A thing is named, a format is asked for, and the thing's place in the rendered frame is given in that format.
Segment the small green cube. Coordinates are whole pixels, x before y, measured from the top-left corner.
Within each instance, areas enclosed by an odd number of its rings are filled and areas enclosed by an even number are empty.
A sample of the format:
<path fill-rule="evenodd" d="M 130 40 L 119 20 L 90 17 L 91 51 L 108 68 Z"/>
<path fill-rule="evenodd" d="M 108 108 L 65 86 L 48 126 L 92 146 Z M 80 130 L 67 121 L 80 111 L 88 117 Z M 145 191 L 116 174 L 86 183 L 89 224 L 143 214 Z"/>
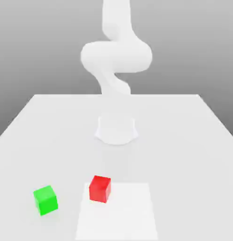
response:
<path fill-rule="evenodd" d="M 35 190 L 33 196 L 41 216 L 58 209 L 57 196 L 50 185 Z"/>

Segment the small red cube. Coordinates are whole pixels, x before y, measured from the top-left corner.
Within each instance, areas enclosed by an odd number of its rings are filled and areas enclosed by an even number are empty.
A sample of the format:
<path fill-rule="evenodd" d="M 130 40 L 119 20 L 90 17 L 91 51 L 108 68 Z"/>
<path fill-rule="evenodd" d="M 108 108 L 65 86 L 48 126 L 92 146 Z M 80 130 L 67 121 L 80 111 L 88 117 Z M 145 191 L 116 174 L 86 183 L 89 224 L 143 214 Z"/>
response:
<path fill-rule="evenodd" d="M 106 203 L 110 193 L 111 178 L 95 175 L 89 186 L 90 200 Z"/>

